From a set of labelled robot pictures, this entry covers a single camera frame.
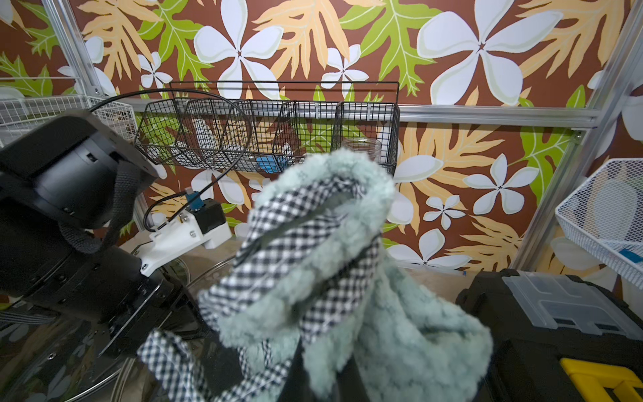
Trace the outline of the green microfibre cloth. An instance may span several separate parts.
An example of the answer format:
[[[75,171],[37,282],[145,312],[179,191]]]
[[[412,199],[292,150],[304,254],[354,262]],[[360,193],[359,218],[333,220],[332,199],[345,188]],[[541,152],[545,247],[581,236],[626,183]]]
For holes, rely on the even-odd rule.
[[[228,276],[199,293],[199,313],[243,378],[213,390],[189,345],[154,330],[137,354],[172,401],[277,401],[297,346],[315,401],[358,365],[369,401],[470,401],[492,336],[478,319],[403,271],[383,245],[392,178],[342,148],[270,183]]]

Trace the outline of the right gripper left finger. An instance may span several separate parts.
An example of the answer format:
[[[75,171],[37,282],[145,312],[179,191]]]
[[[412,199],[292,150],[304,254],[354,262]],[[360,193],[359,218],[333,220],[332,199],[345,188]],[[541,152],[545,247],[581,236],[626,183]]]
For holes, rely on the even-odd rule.
[[[279,395],[278,402],[313,402],[314,395],[310,388],[308,372],[304,367],[303,346],[297,346],[291,360],[291,367],[286,382]]]

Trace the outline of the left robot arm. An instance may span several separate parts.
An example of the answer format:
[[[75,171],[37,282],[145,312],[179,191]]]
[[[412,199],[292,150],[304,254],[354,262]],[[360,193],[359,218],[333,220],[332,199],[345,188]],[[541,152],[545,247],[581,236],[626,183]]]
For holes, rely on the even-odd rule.
[[[187,288],[117,246],[157,174],[87,110],[65,112],[1,151],[1,292],[94,323],[102,353],[133,357],[154,330],[207,327]]]

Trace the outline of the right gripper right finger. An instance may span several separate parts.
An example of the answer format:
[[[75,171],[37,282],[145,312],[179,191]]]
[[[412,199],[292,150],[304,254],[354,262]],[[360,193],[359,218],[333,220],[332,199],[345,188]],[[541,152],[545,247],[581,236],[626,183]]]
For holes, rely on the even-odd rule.
[[[333,400],[336,402],[369,402],[367,390],[355,361],[348,361],[336,376]]]

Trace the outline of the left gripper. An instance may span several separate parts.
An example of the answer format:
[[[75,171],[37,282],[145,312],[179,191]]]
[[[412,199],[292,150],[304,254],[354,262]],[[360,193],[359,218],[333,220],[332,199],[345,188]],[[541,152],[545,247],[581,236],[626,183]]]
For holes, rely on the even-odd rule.
[[[68,279],[54,276],[29,295],[36,306],[98,326],[98,355],[110,358],[137,356],[154,329],[185,340],[206,333],[196,301],[182,281],[167,271],[146,277],[92,271]]]

